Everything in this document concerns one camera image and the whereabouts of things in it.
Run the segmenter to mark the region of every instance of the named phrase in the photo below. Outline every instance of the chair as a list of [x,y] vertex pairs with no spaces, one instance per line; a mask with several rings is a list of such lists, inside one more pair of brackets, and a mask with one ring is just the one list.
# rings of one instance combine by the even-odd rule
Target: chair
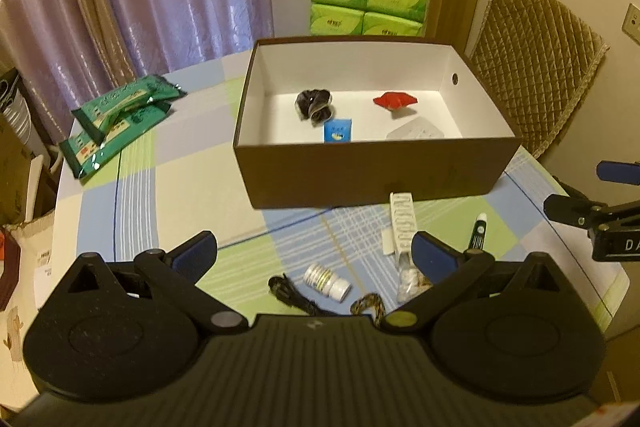
[[538,158],[559,139],[608,49],[557,0],[489,0],[471,62]]

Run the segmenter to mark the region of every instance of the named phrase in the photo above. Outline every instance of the checkered tablecloth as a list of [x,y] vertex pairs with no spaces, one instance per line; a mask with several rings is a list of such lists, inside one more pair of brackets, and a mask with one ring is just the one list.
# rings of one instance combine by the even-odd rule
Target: checkered tablecloth
[[[290,313],[269,294],[269,277],[287,273],[322,307],[348,313],[365,293],[397,306],[398,273],[382,253],[388,205],[332,210],[254,210],[244,190],[232,139],[249,52],[168,74],[188,94],[161,124],[129,145],[81,185],[62,175],[52,253],[59,280],[76,255],[97,251],[108,261],[128,261],[146,248],[171,250],[201,230],[219,244],[218,260],[200,280],[204,291],[250,320],[257,313]],[[547,251],[606,328],[628,288],[620,264],[591,260],[584,231],[550,223],[545,198],[560,187],[524,149],[518,150],[485,196],[421,201],[418,228],[464,250],[476,217],[488,216],[484,249],[520,261]],[[312,262],[353,283],[338,304],[302,283]]]

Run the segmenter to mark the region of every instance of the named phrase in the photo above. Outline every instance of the small blue card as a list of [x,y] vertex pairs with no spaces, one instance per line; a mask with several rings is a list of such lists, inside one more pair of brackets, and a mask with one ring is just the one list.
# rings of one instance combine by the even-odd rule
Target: small blue card
[[324,122],[324,143],[350,141],[351,120],[329,120]]

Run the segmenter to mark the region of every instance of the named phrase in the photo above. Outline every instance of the wall outlet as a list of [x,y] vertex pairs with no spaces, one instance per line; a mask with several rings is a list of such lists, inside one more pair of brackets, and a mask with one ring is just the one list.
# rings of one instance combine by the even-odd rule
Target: wall outlet
[[622,31],[629,37],[640,44],[640,8],[633,4],[629,5],[626,11],[625,21],[622,25]]

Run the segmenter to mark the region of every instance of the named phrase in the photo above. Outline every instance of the red wrapper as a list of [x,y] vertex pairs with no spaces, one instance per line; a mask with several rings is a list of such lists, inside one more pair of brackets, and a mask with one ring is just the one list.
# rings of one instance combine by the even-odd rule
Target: red wrapper
[[395,111],[412,103],[418,103],[418,99],[405,92],[387,91],[382,96],[374,98],[373,102],[389,111]]

